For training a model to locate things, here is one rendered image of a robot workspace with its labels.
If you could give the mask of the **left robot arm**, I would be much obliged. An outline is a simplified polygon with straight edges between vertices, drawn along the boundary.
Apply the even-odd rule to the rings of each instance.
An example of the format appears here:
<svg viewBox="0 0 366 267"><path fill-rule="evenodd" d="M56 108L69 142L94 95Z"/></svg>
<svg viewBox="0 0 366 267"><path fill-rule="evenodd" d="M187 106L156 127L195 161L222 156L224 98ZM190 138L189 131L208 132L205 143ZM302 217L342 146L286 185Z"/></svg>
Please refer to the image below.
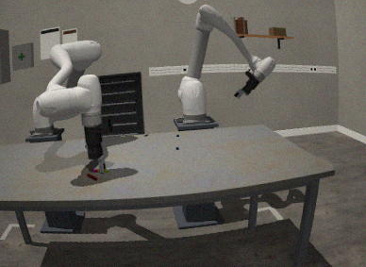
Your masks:
<svg viewBox="0 0 366 267"><path fill-rule="evenodd" d="M183 107L183 116L177 117L175 120L183 122L183 125L210 123L206 115L206 91L200 76L207 50L209 33L213 30L213 27L225 33L236 44L247 59L252 71L259 70L266 77L273 71L276 65L275 61L270 57L261 60L258 57L252 56L239 35L215 8L203 5L199 8L199 13L198 17L196 16L195 27L197 30L187 76L182 78L178 92L178 99Z"/></svg>

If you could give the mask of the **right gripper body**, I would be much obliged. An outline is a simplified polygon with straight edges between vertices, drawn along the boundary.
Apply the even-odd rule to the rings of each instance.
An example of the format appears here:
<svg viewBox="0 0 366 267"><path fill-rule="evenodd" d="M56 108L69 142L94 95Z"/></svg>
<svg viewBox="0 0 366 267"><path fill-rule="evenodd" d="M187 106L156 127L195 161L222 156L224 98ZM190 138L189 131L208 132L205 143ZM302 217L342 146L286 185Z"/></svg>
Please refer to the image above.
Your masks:
<svg viewBox="0 0 366 267"><path fill-rule="evenodd" d="M113 125L110 124L110 120L108 120L108 125L101 125L101 111L89 114L81 113L81 120L84 126L86 144L88 145L88 157L89 159L99 159L103 156L102 133L111 132Z"/></svg>

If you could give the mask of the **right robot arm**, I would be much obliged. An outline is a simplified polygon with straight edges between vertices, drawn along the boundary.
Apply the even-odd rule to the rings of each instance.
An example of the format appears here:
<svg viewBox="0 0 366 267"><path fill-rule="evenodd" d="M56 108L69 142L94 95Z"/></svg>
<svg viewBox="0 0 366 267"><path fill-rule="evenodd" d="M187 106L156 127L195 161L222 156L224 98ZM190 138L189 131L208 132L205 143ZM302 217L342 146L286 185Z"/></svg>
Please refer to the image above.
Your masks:
<svg viewBox="0 0 366 267"><path fill-rule="evenodd" d="M100 59L101 54L101 45L93 41L53 46L50 59L60 71L49 82L46 92L35 99L35 129L29 131L32 138L53 136L53 133L58 131L53 125L55 121L74 118L80 112L89 114L101 111L102 93L99 79L96 75L84 75L85 70ZM62 87L66 79L66 85Z"/></svg>

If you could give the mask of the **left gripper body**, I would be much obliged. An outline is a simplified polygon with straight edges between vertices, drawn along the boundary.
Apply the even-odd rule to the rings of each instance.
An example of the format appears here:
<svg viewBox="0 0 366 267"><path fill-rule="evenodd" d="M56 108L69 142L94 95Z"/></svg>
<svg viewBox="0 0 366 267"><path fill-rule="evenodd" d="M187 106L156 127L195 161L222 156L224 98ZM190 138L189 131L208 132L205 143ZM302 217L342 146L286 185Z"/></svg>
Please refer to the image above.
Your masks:
<svg viewBox="0 0 366 267"><path fill-rule="evenodd" d="M250 71L250 69L249 69L249 71ZM254 90L256 88L256 86L265 79L264 74L261 73L259 70L255 70L253 74L251 74L249 71L246 71L245 74L250 79L246 82L246 85L241 89L247 95L249 95L251 90Z"/></svg>

